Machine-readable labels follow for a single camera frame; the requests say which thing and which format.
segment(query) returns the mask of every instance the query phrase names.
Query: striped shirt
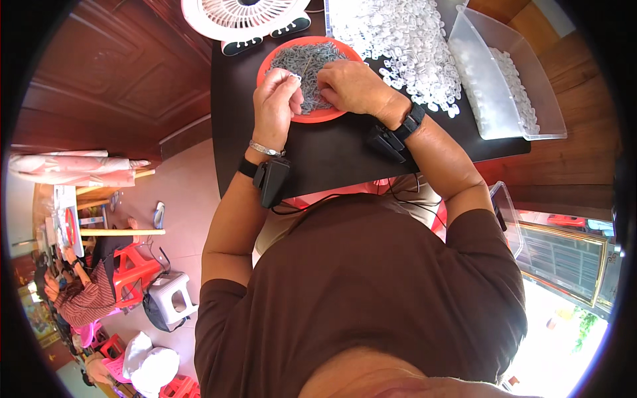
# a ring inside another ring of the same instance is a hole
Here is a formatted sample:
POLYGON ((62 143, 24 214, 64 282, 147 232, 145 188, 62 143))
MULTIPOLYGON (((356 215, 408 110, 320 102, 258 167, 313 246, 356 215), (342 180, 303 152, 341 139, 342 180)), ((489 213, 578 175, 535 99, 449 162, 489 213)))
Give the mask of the striped shirt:
POLYGON ((100 260, 89 276, 90 282, 76 296, 64 301, 65 290, 54 302, 54 307, 71 326, 78 328, 105 317, 115 309, 111 282, 100 260))

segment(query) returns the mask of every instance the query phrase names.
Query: woman in striped shirt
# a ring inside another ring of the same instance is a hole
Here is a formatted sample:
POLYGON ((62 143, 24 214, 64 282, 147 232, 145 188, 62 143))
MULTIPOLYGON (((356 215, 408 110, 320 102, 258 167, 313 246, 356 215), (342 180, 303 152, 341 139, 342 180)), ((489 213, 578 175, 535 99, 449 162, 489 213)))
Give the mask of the woman in striped shirt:
MULTIPOLYGON (((129 217, 128 221, 132 229, 137 229, 134 218, 129 217)), ((59 284, 47 270, 44 291, 65 321, 74 328, 79 328, 105 317, 115 309, 113 270, 118 268, 116 262, 119 258, 114 259, 113 254, 115 250, 138 241, 139 236, 99 237, 92 255, 90 274, 84 270, 73 249, 64 248, 66 259, 73 266, 79 280, 59 288, 59 284)))

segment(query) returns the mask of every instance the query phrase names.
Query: white plastic stool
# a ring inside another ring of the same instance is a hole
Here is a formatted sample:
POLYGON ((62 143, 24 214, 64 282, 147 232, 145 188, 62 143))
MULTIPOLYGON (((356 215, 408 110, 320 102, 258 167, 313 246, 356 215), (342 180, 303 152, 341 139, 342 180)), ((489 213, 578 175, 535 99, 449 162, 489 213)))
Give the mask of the white plastic stool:
POLYGON ((180 321, 199 308, 199 305, 192 304, 188 290, 186 290, 186 282, 189 280, 190 277, 185 273, 171 273, 158 279, 150 287, 150 296, 159 307, 166 325, 180 321), (185 306, 183 309, 177 309, 173 304, 173 295, 177 292, 181 293, 180 298, 183 299, 183 302, 180 304, 181 307, 185 306))

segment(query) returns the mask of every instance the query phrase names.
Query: bare foot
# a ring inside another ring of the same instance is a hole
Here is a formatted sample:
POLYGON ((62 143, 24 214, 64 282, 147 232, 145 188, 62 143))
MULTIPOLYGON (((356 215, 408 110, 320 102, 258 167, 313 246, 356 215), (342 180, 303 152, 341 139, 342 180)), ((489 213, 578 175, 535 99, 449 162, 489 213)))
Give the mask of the bare foot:
MULTIPOLYGON (((133 218, 133 217, 129 217, 128 218, 128 226, 130 228, 132 228, 132 229, 139 229, 139 226, 137 224, 137 220, 135 220, 135 218, 133 218)), ((140 242, 140 236, 139 235, 133 235, 132 242, 133 243, 139 243, 140 242)))

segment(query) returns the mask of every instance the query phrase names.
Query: fan base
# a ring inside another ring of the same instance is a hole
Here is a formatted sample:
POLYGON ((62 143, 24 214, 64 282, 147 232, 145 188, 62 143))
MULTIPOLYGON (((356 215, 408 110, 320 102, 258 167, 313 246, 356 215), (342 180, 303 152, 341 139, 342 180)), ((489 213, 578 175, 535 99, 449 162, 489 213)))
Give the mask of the fan base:
POLYGON ((306 14, 305 16, 298 17, 297 19, 293 20, 286 27, 272 31, 272 33, 270 33, 270 36, 272 36, 273 38, 280 38, 281 36, 285 36, 286 34, 304 31, 305 29, 310 27, 310 24, 311 20, 306 14))
POLYGON ((260 45, 263 42, 263 38, 254 38, 248 41, 222 41, 221 52, 229 57, 237 55, 240 52, 244 52, 249 48, 260 45))

